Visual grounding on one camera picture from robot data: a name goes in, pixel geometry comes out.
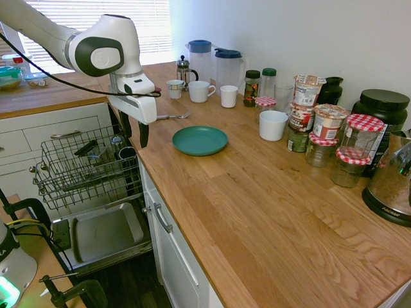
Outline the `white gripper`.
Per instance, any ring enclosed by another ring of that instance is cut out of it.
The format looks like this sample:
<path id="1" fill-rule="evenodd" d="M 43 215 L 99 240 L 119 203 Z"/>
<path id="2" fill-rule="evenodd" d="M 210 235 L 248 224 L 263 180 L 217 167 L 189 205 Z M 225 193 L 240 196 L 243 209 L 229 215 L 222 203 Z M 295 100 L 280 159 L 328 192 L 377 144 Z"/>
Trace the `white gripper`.
<path id="1" fill-rule="evenodd" d="M 129 116 L 138 120 L 140 147 L 145 148 L 149 138 L 149 124 L 157 120 L 155 98 L 133 96 L 108 96 L 110 104 L 119 111 L 119 120 L 126 138 L 132 136 Z"/>

